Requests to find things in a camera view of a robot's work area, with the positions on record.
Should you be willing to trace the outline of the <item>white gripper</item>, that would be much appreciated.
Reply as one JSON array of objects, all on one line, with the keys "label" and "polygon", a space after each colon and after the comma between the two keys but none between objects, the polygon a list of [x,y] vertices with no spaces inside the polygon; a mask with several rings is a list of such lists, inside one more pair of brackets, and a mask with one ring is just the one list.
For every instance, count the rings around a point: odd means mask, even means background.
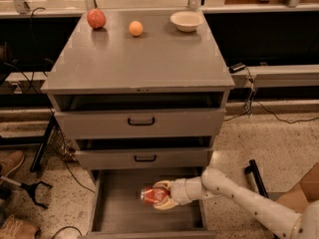
[{"label": "white gripper", "polygon": [[156,182],[153,188],[170,190],[170,197],[165,198],[160,203],[154,204],[154,208],[157,210],[169,210],[178,205],[186,205],[194,200],[203,199],[207,193],[199,176],[194,178],[179,178],[175,181],[161,180]]}]

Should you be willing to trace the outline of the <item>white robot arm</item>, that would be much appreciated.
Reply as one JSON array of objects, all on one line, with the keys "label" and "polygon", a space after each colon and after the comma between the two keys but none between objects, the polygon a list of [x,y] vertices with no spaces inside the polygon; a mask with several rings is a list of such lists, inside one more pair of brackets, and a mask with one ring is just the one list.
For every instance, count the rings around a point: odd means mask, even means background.
[{"label": "white robot arm", "polygon": [[239,186],[210,166],[201,176],[158,181],[154,188],[164,188],[169,192],[168,200],[156,205],[159,210],[220,195],[232,200],[279,239],[319,239],[319,201],[314,201],[299,213]]}]

